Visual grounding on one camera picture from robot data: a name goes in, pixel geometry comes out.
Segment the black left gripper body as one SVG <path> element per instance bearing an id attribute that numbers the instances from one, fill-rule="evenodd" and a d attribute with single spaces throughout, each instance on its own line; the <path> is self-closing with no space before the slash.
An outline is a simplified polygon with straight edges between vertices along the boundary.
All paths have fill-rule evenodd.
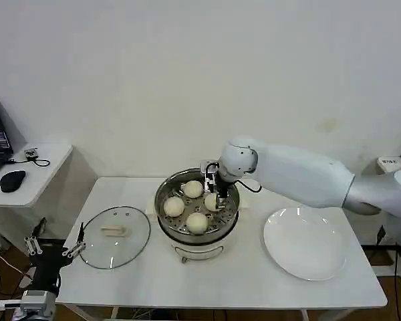
<path id="1" fill-rule="evenodd" d="M 29 260 L 35 272 L 30 290 L 58 293 L 61 286 L 61 268 L 70 264 L 70 258 L 63 255 L 68 249 L 63 246 L 42 245 L 42 253 L 30 255 Z"/>

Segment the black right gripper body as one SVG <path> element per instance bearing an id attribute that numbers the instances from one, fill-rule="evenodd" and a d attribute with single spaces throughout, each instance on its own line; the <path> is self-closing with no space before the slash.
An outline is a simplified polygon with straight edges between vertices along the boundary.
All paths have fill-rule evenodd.
<path id="1" fill-rule="evenodd" d="M 211 192 L 216 193 L 218 197 L 227 197 L 228 196 L 228 190 L 230 189 L 230 186 L 232 185 L 231 182 L 225 181 L 220 173 L 216 171 L 213 174 L 209 175 L 210 183 L 209 183 L 209 189 Z"/>

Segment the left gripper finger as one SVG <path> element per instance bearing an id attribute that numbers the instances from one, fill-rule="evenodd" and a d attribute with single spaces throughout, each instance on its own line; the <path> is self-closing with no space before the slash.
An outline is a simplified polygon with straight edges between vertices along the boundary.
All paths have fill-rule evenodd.
<path id="1" fill-rule="evenodd" d="M 81 223 L 76 244 L 62 253 L 64 257 L 77 257 L 83 250 L 85 250 L 86 243 L 84 242 L 84 234 L 84 223 Z"/>
<path id="2" fill-rule="evenodd" d="M 43 250 L 37 240 L 43 234 L 46 226 L 46 218 L 40 219 L 39 223 L 32 229 L 30 236 L 25 237 L 25 245 L 30 256 L 41 255 Z"/>

